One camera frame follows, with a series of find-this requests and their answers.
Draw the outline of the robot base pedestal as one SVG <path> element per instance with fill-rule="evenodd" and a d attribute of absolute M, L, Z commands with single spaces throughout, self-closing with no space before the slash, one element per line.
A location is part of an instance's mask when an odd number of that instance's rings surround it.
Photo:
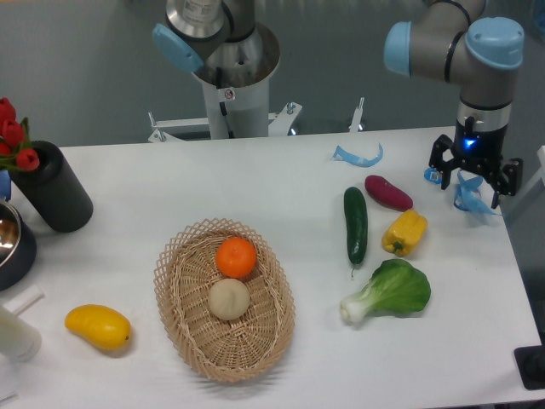
<path fill-rule="evenodd" d="M 163 57 L 201 84 L 214 140 L 269 134 L 269 81 L 280 61 L 253 1 L 168 1 L 152 31 Z"/>

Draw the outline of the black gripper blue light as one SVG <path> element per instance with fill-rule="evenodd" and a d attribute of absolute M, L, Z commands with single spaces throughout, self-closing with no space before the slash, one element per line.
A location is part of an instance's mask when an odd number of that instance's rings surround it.
<path fill-rule="evenodd" d="M 502 148 L 507 133 L 511 106 L 497 109 L 460 105 L 456 117 L 454 141 L 440 135 L 432 145 L 428 165 L 441 176 L 440 187 L 450 185 L 451 172 L 460 168 L 482 176 L 494 189 L 491 208 L 501 196 L 515 196 L 522 186 L 524 161 L 511 158 L 503 163 Z M 445 153 L 452 158 L 446 160 Z"/>

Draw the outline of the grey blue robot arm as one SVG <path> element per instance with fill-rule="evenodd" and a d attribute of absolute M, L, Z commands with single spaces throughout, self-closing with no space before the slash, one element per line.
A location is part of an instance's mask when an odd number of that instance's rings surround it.
<path fill-rule="evenodd" d="M 460 88 L 455 134 L 433 143 L 429 165 L 441 187 L 460 169 L 482 177 L 493 190 L 491 206 L 514 196 L 523 161 L 505 159 L 514 91 L 523 62 L 525 33 L 509 18 L 483 17 L 484 1 L 429 1 L 417 22 L 402 21 L 384 43 L 385 67 L 407 77 L 442 80 Z"/>

